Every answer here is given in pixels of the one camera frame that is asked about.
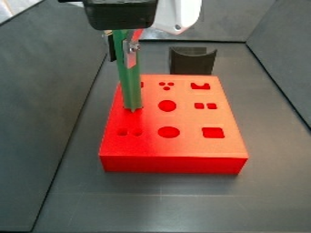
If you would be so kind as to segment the black and white first gripper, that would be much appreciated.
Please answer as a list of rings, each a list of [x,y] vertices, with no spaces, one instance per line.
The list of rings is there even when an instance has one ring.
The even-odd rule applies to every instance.
[[[57,0],[80,3],[88,22],[102,31],[109,61],[116,60],[113,31],[132,29],[122,40],[124,66],[137,63],[142,28],[154,28],[173,35],[181,34],[200,15],[201,0]]]

